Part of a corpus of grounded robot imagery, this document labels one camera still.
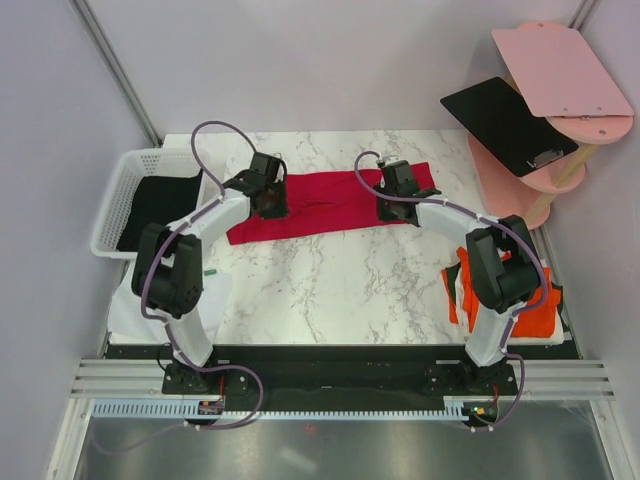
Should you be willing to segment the red t shirt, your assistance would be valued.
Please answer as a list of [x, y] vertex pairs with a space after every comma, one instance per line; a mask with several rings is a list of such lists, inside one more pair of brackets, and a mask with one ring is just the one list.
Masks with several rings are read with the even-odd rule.
[[229, 243], [294, 239], [386, 224], [378, 218], [379, 198], [367, 192], [352, 171], [291, 174], [286, 188], [286, 217], [254, 216], [227, 232]]

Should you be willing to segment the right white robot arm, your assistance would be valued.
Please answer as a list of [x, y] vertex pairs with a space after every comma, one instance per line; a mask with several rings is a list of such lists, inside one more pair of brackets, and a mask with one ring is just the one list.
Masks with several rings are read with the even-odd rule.
[[545, 289], [544, 270], [523, 218], [482, 215], [430, 192], [426, 197], [393, 197], [371, 191], [391, 213], [417, 227], [435, 231], [464, 246], [472, 290], [480, 306], [466, 341], [469, 362], [458, 368], [467, 392], [483, 392], [494, 381], [491, 365], [506, 354], [506, 344], [527, 302]]

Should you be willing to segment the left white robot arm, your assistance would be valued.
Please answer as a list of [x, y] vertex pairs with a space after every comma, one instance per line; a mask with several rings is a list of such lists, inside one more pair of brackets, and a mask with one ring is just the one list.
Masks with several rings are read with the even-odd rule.
[[131, 290], [140, 298], [142, 316], [163, 325], [174, 357], [187, 366], [185, 382], [198, 393], [211, 392], [220, 378], [218, 367], [208, 362], [213, 344], [197, 311], [204, 253], [252, 217], [286, 217], [287, 177], [282, 162], [273, 172], [245, 170], [200, 209], [167, 225], [150, 223], [141, 233]]

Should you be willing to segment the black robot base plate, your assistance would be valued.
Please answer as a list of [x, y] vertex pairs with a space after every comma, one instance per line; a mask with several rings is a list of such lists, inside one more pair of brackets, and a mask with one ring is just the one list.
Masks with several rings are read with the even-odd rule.
[[172, 361], [162, 391], [221, 394], [252, 410], [436, 408], [447, 396], [516, 394], [513, 367], [478, 367], [461, 346], [222, 346], [200, 373]]

